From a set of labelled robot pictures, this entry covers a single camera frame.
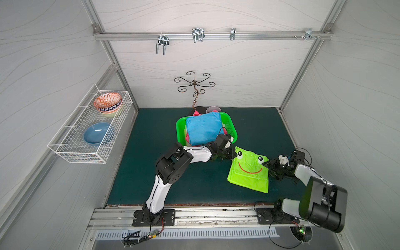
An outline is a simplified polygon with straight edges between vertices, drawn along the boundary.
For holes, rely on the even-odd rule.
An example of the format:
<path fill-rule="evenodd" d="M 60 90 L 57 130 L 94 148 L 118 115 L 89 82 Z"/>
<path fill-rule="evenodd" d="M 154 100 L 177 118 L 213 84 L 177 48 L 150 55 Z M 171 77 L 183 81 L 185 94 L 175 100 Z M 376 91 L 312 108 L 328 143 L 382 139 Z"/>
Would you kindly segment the blue raincoat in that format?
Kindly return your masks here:
<path fill-rule="evenodd" d="M 192 146 L 213 142 L 219 134 L 226 134 L 219 112 L 191 116 L 186 119 L 185 125 L 185 139 Z"/>

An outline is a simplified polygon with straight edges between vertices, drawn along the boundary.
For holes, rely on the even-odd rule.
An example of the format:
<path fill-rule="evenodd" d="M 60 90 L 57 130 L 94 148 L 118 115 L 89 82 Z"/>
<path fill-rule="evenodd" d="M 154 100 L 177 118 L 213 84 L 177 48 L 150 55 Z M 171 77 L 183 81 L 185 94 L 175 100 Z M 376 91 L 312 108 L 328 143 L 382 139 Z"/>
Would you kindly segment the green plastic basket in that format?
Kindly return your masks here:
<path fill-rule="evenodd" d="M 220 115 L 223 127 L 226 129 L 226 132 L 233 137 L 232 143 L 235 143 L 237 141 L 238 135 L 231 117 L 224 112 L 220 112 Z M 183 146 L 190 145 L 188 139 L 186 139 L 187 137 L 186 119 L 187 117 L 182 117 L 178 119 L 176 122 L 177 141 L 181 143 Z"/>

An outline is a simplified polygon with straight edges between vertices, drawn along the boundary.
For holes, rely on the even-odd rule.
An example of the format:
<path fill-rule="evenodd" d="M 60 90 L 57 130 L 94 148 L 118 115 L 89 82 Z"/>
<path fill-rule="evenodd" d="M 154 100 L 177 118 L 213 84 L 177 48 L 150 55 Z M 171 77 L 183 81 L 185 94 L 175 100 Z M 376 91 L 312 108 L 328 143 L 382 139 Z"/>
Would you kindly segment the green frog raincoat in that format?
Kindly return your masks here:
<path fill-rule="evenodd" d="M 235 157 L 227 177 L 228 182 L 250 190 L 269 192 L 269 169 L 264 166 L 270 159 L 267 156 L 235 147 Z"/>

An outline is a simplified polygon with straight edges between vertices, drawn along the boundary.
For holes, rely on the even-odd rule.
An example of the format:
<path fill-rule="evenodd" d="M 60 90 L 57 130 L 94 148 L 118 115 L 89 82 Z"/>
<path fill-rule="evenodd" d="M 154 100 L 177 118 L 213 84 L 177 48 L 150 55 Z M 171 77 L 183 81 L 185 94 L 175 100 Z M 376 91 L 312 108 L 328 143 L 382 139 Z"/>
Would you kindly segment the pink bunny raincoat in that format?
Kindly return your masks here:
<path fill-rule="evenodd" d="M 198 107 L 197 109 L 194 109 L 193 111 L 190 112 L 190 116 L 200 116 L 202 114 L 206 113 L 206 108 L 203 106 Z M 185 124 L 185 142 L 186 142 L 186 146 L 190 146 L 190 136 L 189 136 L 189 132 L 188 132 L 188 128 L 187 128 L 187 124 Z"/>

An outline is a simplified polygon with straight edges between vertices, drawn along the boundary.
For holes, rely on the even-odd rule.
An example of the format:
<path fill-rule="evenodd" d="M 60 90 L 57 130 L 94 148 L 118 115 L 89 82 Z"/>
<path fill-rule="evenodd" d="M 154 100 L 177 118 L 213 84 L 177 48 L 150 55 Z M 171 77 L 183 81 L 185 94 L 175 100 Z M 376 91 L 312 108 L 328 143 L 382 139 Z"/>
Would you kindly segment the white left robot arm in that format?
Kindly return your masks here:
<path fill-rule="evenodd" d="M 176 211 L 165 208 L 165 200 L 171 186 L 176 183 L 196 162 L 209 162 L 216 159 L 233 159 L 233 136 L 219 134 L 212 142 L 201 146 L 183 146 L 179 142 L 164 154 L 156 163 L 155 182 L 149 198 L 141 210 L 133 214 L 133 227 L 173 226 Z"/>

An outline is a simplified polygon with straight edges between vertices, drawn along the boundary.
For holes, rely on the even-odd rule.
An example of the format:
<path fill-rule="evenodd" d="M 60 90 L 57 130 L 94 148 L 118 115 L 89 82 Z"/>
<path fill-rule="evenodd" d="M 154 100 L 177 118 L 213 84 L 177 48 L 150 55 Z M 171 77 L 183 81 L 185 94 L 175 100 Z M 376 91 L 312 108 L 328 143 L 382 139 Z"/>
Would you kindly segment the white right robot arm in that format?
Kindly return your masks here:
<path fill-rule="evenodd" d="M 273 208 L 258 213 L 259 223 L 275 220 L 279 224 L 294 223 L 301 220 L 313 225 L 340 233 L 345 226 L 348 192 L 333 184 L 316 172 L 311 166 L 312 158 L 307 159 L 308 151 L 296 148 L 290 156 L 280 155 L 262 165 L 276 180 L 289 178 L 305 185 L 300 200 L 279 199 Z"/>

